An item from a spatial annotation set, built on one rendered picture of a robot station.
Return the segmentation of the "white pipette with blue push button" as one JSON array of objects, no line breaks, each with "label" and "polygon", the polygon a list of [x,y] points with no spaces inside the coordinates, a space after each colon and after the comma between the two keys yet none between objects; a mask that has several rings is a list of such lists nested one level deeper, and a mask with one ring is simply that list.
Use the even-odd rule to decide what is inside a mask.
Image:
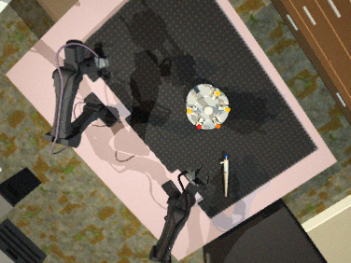
[{"label": "white pipette with blue push button", "polygon": [[224,180],[225,180],[225,190],[227,190],[227,185],[228,185],[228,160],[227,157],[228,155],[225,155],[226,159],[221,162],[224,163]]}]

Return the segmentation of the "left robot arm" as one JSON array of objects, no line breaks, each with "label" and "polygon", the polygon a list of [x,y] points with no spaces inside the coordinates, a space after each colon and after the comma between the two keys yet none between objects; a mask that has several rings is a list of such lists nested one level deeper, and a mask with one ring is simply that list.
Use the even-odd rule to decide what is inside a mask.
[{"label": "left robot arm", "polygon": [[79,89],[79,83],[83,80],[83,75],[88,74],[87,66],[89,65],[83,61],[84,47],[80,45],[66,46],[64,57],[63,66],[60,66],[63,77],[62,90],[58,68],[52,73],[56,95],[55,115],[51,131],[45,134],[44,139],[52,142],[55,137],[53,136],[51,141],[51,136],[56,135],[56,144],[61,144],[62,141],[62,145],[78,148],[81,142],[81,134],[92,122],[99,118],[109,128],[117,121],[117,118],[91,92],[83,100],[85,105],[82,113],[71,123],[73,104]]}]

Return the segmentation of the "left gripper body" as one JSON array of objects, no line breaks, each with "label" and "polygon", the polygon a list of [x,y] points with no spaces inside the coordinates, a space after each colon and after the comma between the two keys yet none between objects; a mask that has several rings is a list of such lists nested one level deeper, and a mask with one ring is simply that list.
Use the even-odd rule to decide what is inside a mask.
[{"label": "left gripper body", "polygon": [[[97,55],[101,55],[101,56],[105,55],[103,50],[102,50],[100,42],[97,42],[93,46],[94,46],[93,51]],[[106,66],[105,59],[98,59],[97,56],[95,56],[92,52],[89,52],[89,54],[90,54],[90,57],[84,59],[85,63],[87,63],[89,65],[88,66],[88,74],[96,72],[98,77],[102,76],[105,81],[108,80],[109,78],[111,78],[109,73],[106,71],[106,69],[104,67],[104,66]],[[103,67],[103,68],[101,68],[101,67]]]}]

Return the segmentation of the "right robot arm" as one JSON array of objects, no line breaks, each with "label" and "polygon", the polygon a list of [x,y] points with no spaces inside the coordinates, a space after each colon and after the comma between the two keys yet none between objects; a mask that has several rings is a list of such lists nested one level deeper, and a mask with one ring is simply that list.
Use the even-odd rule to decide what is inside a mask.
[{"label": "right robot arm", "polygon": [[[172,263],[172,260],[171,260],[172,248],[175,244],[175,241],[179,232],[185,226],[186,221],[189,218],[190,208],[195,204],[196,198],[194,195],[190,194],[189,191],[188,192],[186,191],[186,195],[188,199],[188,215],[178,225],[176,229],[176,223],[185,215],[185,212],[186,212],[184,193],[183,192],[180,193],[180,191],[177,189],[176,185],[173,183],[172,180],[169,180],[166,183],[162,184],[161,187],[169,197],[167,200],[168,210],[167,210],[167,217],[165,221],[166,226],[164,224],[164,227],[163,227],[164,231],[162,230],[160,239],[158,240],[157,244],[153,245],[151,248],[150,253],[153,253],[153,258],[151,258],[151,261],[157,263],[163,260],[163,263]],[[170,255],[170,259],[169,259],[169,255]]]}]

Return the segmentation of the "white pipette with yellow button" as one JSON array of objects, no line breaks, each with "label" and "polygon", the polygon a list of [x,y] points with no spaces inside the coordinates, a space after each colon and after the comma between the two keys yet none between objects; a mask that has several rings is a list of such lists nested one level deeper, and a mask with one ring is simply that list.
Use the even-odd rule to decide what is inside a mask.
[{"label": "white pipette with yellow button", "polygon": [[[214,94],[214,93],[215,93],[215,94]],[[213,95],[212,99],[215,100],[216,97],[220,95],[220,92],[219,92],[218,90],[216,90],[216,91],[214,90],[213,94],[214,94],[214,95]]]},{"label": "white pipette with yellow button", "polygon": [[218,107],[218,110],[224,110],[226,112],[230,112],[230,108],[227,105],[221,105]]}]

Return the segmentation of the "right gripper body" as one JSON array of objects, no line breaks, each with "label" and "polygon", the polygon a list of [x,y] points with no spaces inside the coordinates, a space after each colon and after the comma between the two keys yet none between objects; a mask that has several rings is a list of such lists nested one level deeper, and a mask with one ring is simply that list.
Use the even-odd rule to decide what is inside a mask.
[{"label": "right gripper body", "polygon": [[207,184],[204,182],[202,183],[202,180],[197,178],[196,176],[195,176],[195,179],[192,181],[192,175],[189,173],[186,173],[186,179],[190,182],[185,187],[185,191],[187,192],[189,191],[190,194],[195,196],[200,188],[202,190],[206,190]]}]

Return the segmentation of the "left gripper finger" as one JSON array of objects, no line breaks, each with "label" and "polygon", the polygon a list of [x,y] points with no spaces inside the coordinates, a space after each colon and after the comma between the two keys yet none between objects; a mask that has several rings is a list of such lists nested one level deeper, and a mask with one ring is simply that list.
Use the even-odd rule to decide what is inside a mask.
[{"label": "left gripper finger", "polygon": [[119,70],[117,70],[117,71],[114,71],[114,72],[109,73],[110,77],[111,77],[111,78],[114,77],[114,76],[115,76],[119,71],[121,71],[121,70],[123,70],[123,68],[122,68],[122,69],[119,69]]},{"label": "left gripper finger", "polygon": [[114,46],[112,46],[112,45],[108,45],[108,44],[103,43],[103,42],[100,42],[100,44],[101,44],[101,47],[102,47],[103,49],[108,49],[108,48],[113,48],[113,47],[114,47]]}]

